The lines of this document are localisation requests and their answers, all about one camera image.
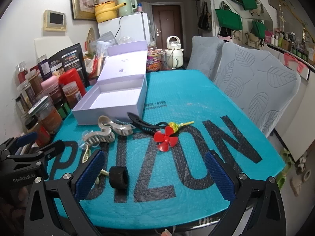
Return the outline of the clear plastic hair clip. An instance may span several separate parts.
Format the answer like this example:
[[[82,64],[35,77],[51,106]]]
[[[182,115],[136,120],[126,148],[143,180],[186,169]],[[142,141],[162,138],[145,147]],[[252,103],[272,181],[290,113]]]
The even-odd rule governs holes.
[[[77,145],[79,150],[81,150],[82,152],[85,152],[86,149],[89,147],[83,139],[78,140]]]

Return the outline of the cream banana hair clip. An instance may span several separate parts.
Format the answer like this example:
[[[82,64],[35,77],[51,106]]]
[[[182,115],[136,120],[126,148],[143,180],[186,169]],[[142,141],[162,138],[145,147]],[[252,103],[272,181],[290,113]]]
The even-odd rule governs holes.
[[[83,158],[81,159],[81,163],[85,163],[88,160],[88,158],[91,156],[91,150],[87,144],[83,144],[82,149],[83,149]],[[100,175],[108,176],[109,172],[106,171],[105,169],[102,169],[100,172]],[[99,183],[100,183],[100,179],[98,176],[94,184],[98,185]]]

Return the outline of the pearl beige claw clip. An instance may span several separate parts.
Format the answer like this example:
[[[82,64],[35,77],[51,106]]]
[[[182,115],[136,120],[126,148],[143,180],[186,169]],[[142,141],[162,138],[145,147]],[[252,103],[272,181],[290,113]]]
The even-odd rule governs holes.
[[[134,129],[134,126],[131,124],[116,123],[107,116],[100,116],[98,118],[98,126],[102,132],[111,129],[114,133],[120,136],[132,135]]]

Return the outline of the black long hair clip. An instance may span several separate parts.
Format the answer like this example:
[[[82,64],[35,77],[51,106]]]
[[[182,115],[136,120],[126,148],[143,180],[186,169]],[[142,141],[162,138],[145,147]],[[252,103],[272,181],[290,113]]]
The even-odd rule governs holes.
[[[168,126],[166,122],[150,124],[148,122],[145,122],[144,120],[142,120],[142,118],[140,118],[139,116],[131,112],[128,112],[127,115],[129,119],[132,121],[131,124],[134,125],[134,127],[136,127],[137,129],[140,129],[142,132],[147,133],[147,134],[154,135],[157,131],[161,129],[165,129]]]

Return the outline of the red propeller hair clip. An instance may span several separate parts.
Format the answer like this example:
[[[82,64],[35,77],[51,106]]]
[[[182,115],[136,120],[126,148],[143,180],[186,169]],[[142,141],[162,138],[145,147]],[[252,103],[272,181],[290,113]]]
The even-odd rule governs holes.
[[[161,152],[167,152],[169,151],[169,148],[173,148],[177,144],[178,137],[173,136],[174,133],[175,131],[172,127],[166,126],[163,133],[161,131],[157,131],[154,134],[153,140],[158,144],[157,148]]]

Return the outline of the yellow lollipop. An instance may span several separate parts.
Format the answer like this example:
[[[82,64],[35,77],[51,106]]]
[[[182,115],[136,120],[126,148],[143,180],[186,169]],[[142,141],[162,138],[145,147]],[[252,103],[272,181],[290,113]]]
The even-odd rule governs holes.
[[[179,131],[179,129],[181,129],[185,126],[191,125],[191,124],[194,124],[194,121],[186,122],[186,123],[180,123],[180,124],[177,124],[175,122],[170,122],[168,124],[168,126],[172,128],[174,133],[176,133],[177,131]]]

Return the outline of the large spice jar silver lid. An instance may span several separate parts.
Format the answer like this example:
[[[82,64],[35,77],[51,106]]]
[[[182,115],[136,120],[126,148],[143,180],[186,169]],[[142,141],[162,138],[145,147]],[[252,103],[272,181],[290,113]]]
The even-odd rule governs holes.
[[[50,134],[56,134],[62,124],[62,118],[49,96],[43,96],[29,111],[36,116]]]

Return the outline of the purple label bottle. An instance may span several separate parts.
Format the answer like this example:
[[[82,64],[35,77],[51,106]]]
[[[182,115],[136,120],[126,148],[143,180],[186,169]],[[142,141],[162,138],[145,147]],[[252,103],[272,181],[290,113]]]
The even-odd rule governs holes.
[[[52,76],[51,68],[46,54],[37,58],[37,66],[42,76],[42,80],[45,81]]]

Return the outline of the near grey leaf chair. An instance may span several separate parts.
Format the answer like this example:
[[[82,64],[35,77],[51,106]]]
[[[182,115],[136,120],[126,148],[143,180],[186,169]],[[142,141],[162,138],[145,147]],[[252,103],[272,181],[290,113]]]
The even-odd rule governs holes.
[[[301,78],[268,51],[225,43],[214,84],[269,136],[298,93]]]

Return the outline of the grey leaf chair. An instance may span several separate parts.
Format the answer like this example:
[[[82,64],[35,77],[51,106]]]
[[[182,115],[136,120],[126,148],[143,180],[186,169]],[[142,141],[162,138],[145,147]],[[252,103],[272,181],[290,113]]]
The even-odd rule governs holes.
[[[213,81],[220,64],[223,45],[224,41],[218,37],[194,36],[187,69],[198,70]]]
[[[269,136],[298,93],[301,78],[268,51],[225,43],[214,84]]]

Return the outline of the white mini fridge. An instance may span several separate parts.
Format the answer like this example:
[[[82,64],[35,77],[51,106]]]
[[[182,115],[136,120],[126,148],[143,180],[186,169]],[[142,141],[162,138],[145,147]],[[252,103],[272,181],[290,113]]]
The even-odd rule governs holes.
[[[130,37],[131,41],[151,42],[147,13],[140,12],[129,16],[115,18],[98,24],[99,34],[111,31],[117,41]]]

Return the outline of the gold framed picture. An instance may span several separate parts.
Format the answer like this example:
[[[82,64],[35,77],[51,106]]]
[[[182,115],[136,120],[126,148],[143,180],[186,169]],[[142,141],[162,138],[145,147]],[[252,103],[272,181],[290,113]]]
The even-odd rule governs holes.
[[[70,0],[73,20],[95,21],[96,0]]]

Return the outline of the white cream kettle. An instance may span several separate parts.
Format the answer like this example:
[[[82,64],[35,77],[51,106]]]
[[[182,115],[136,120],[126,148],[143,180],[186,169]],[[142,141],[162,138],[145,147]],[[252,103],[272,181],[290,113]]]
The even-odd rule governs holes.
[[[183,66],[183,49],[181,40],[177,36],[167,38],[166,63],[171,69]]]

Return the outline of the brown entrance door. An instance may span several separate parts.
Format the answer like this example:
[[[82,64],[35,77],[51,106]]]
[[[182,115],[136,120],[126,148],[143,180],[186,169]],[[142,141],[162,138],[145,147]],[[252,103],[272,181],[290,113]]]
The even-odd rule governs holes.
[[[152,14],[157,48],[166,49],[167,38],[170,36],[177,36],[183,46],[183,27],[180,5],[153,5]]]

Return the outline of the wall intercom panel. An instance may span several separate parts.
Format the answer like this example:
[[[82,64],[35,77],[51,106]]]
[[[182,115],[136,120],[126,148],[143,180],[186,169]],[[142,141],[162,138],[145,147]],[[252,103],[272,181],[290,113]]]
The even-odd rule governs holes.
[[[66,31],[66,14],[52,10],[45,10],[43,13],[44,31]]]

